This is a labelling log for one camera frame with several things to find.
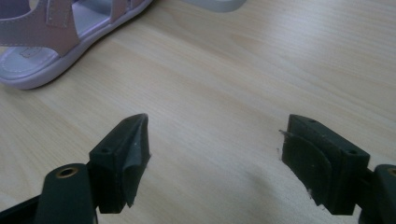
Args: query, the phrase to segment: pink sandal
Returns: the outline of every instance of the pink sandal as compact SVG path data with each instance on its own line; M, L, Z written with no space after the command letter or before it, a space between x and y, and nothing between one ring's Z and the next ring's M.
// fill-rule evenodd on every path
M152 0L0 0L0 82L32 89L55 79L97 39Z

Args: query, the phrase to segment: black plastic piece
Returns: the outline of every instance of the black plastic piece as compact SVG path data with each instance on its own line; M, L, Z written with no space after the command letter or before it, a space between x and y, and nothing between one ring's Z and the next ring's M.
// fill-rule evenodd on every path
M120 213L131 206L149 162L148 116L123 120L90 152L88 163L100 212Z
M35 224L97 223L85 164L69 164L47 174Z
M149 161L148 116L123 120L90 153L87 165L50 172L42 195L0 213L1 224L97 223L95 208L119 213L132 205Z
M396 223L396 166L375 167L373 190L384 223Z
M360 224L396 223L396 166L367 169L370 155L316 120L290 115L282 161L333 215L361 208Z
M351 215L358 179L370 155L321 123L290 115L282 161L305 184L316 204L333 215Z
M0 213L1 224L30 224L35 221L40 196L35 196L23 203L8 208Z

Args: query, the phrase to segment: wooden table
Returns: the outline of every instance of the wooden table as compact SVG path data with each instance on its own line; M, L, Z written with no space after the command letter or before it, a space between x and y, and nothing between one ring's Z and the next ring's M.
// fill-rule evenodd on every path
M215 13L156 1L42 88L0 86L0 210L149 116L135 205L100 223L357 223L316 207L278 148L289 114L396 163L396 4L247 0Z

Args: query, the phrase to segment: screw hole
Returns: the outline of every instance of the screw hole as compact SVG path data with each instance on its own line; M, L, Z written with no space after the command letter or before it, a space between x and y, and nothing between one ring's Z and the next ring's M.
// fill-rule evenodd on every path
M63 179L75 175L78 172L78 168L76 167L67 167L62 169L60 172L56 174L57 178Z
M110 149L108 149L107 147L102 148L101 151L102 151L102 153L105 153L105 154L110 153Z
M389 169L388 169L388 172L389 172L391 175L393 175L393 176L396 177L396 168L389 168Z
M353 150L353 149L348 150L347 153L352 154L352 155L358 154L358 152L356 150Z

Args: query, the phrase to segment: sandal strap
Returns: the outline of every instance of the sandal strap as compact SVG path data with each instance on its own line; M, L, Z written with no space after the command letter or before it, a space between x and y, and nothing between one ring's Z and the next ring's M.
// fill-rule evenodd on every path
M112 0L111 22L116 21L128 9L136 8L145 0Z
M18 17L29 11L29 0L0 0L0 19Z
M72 4L73 0L39 0L29 13L0 20L0 46L43 47L64 56L79 43Z

